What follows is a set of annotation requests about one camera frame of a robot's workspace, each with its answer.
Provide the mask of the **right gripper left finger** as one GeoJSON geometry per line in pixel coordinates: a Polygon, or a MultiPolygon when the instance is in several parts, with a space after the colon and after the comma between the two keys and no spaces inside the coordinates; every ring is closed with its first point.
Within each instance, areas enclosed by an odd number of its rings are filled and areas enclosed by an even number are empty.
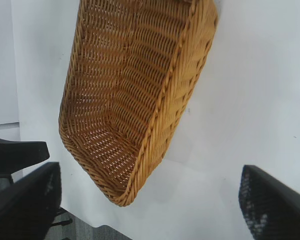
{"type": "Polygon", "coordinates": [[[43,240],[61,199],[57,162],[43,164],[0,191],[0,240],[43,240]]]}

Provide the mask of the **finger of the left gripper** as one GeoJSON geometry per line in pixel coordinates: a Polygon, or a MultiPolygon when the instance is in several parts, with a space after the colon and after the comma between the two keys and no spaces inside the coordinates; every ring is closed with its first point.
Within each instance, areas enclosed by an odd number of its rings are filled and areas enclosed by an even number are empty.
{"type": "Polygon", "coordinates": [[[13,174],[50,158],[44,141],[10,141],[0,138],[0,174],[13,174]]]}

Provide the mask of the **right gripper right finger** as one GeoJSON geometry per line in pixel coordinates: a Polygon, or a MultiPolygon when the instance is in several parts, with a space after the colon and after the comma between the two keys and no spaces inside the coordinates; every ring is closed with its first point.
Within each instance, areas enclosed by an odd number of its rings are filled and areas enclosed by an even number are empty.
{"type": "Polygon", "coordinates": [[[255,240],[300,240],[300,194],[261,168],[243,166],[238,202],[255,240]]]}

